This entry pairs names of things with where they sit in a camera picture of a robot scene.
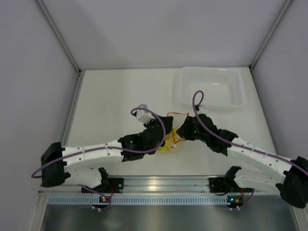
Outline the yellow fake banana bunch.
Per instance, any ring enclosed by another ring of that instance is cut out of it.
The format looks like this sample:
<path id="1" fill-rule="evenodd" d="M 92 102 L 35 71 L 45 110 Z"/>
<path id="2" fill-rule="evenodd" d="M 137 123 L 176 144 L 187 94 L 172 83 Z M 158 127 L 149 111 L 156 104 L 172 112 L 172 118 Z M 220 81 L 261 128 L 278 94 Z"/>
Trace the yellow fake banana bunch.
<path id="1" fill-rule="evenodd" d="M 160 152 L 174 152 L 177 143 L 180 141 L 179 135 L 177 134 L 177 129 L 174 128 L 172 131 L 166 135 L 165 144 L 158 148 Z"/>

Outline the clear zip bag orange seal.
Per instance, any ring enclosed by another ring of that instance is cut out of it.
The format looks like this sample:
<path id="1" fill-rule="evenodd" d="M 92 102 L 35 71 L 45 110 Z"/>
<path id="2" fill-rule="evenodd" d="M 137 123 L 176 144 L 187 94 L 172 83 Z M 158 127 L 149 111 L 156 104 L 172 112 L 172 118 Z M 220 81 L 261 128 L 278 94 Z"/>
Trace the clear zip bag orange seal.
<path id="1" fill-rule="evenodd" d="M 165 136 L 165 145 L 158 149 L 159 152 L 169 152 L 175 153 L 180 147 L 181 143 L 186 141 L 186 139 L 180 137 L 176 132 L 183 125 L 185 119 L 190 115 L 189 112 L 179 113 L 179 112 L 168 112 L 167 116 L 173 117 L 172 130 L 169 134 Z"/>

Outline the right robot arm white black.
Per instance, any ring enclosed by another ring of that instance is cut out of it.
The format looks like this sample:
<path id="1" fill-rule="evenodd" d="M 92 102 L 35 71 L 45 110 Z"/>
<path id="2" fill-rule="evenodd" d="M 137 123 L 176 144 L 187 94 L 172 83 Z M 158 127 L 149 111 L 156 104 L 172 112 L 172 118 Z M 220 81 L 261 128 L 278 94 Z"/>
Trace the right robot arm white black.
<path id="1" fill-rule="evenodd" d="M 305 208 L 308 203 L 308 161 L 303 157 L 290 159 L 260 150 L 237 134 L 217 128 L 204 114 L 186 117 L 177 134 L 186 140 L 205 143 L 213 152 L 234 158 L 257 168 L 231 167 L 224 184 L 230 191 L 251 188 L 278 194 L 285 202 Z"/>

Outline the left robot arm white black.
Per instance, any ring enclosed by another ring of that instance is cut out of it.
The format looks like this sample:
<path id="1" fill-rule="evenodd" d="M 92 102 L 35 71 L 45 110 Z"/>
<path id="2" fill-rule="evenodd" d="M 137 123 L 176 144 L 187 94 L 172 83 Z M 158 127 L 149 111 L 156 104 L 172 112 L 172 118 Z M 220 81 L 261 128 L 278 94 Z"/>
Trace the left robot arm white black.
<path id="1" fill-rule="evenodd" d="M 165 145 L 173 119 L 150 117 L 144 131 L 99 145 L 64 147 L 60 142 L 52 143 L 41 156 L 41 185 L 48 188 L 75 184 L 104 192 L 109 186 L 107 163 L 136 161 L 155 154 Z"/>

